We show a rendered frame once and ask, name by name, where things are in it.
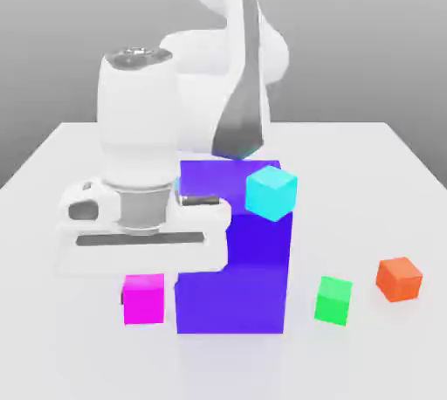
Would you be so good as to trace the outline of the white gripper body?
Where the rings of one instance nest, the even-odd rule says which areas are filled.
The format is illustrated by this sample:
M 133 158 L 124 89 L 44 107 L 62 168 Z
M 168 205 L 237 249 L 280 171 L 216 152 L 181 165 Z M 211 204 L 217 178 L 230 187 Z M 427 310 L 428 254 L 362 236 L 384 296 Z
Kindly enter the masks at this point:
M 228 263 L 229 209 L 187 209 L 152 235 L 134 236 L 96 222 L 57 229 L 58 270 L 66 275 L 218 272 Z

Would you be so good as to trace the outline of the small magenta cube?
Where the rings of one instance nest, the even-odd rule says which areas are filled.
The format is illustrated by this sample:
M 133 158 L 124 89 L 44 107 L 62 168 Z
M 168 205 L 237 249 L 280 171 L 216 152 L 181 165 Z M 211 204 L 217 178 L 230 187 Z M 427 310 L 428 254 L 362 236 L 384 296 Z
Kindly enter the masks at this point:
M 121 290 L 125 325 L 164 322 L 164 275 L 127 275 Z

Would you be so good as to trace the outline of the small cyan cube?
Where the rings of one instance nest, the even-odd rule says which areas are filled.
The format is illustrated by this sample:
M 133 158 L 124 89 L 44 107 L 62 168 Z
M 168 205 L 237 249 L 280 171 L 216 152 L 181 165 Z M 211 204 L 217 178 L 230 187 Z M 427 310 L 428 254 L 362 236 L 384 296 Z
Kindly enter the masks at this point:
M 262 218 L 278 222 L 294 210 L 298 177 L 271 165 L 247 176 L 245 208 Z

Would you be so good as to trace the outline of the small green cube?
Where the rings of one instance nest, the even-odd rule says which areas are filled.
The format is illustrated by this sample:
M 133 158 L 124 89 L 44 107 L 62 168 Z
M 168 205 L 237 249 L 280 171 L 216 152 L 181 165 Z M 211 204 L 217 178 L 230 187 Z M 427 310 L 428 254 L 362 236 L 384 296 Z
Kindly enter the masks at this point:
M 314 319 L 345 327 L 353 283 L 322 276 L 317 292 Z

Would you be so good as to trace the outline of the small orange cube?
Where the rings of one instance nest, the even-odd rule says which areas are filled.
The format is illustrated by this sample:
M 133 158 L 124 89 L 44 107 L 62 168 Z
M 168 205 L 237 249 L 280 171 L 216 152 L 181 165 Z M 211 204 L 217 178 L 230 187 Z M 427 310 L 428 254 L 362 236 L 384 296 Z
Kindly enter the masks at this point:
M 406 258 L 381 260 L 375 283 L 389 302 L 418 297 L 423 274 Z

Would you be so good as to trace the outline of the large purple box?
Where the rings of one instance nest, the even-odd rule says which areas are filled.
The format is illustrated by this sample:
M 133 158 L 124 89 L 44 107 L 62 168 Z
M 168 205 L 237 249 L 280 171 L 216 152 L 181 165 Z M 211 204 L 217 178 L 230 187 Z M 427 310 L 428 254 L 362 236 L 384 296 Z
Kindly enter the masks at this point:
M 220 272 L 182 273 L 175 284 L 180 334 L 280 334 L 285 298 L 297 178 L 275 176 L 278 161 L 184 160 L 184 196 L 217 196 L 232 210 L 226 232 L 228 263 Z M 272 222 L 245 208 L 246 195 L 272 189 L 279 202 Z

